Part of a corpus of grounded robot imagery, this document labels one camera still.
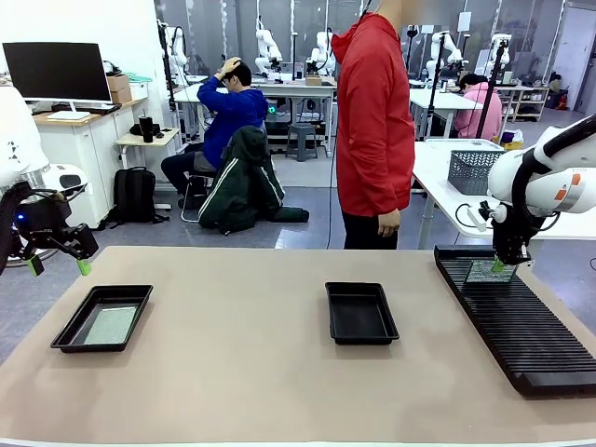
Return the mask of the person's right hand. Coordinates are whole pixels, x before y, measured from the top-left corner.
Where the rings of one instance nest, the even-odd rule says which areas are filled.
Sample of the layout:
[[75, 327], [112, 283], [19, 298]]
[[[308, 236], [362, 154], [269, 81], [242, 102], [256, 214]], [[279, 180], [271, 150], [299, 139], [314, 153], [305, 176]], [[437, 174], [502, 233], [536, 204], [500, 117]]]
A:
[[392, 210], [386, 214], [380, 214], [377, 219], [378, 235], [380, 237], [392, 237], [400, 229], [401, 216], [399, 209]]

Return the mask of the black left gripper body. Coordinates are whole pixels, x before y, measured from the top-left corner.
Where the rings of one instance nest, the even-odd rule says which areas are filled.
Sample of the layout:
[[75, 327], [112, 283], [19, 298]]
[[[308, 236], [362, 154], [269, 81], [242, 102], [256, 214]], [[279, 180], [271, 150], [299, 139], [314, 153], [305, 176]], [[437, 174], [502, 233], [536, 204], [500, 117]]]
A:
[[72, 214], [67, 201], [41, 198], [17, 207], [15, 226], [21, 237], [37, 245], [71, 241], [72, 230], [66, 219]]

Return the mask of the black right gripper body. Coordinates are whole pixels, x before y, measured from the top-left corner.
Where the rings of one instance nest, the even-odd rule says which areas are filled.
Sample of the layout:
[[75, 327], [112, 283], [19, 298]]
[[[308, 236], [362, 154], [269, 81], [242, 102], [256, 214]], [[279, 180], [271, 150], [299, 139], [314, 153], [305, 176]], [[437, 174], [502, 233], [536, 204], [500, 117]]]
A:
[[502, 264], [518, 265], [532, 260], [527, 228], [516, 215], [509, 214], [502, 223], [493, 218], [492, 228], [494, 252]]

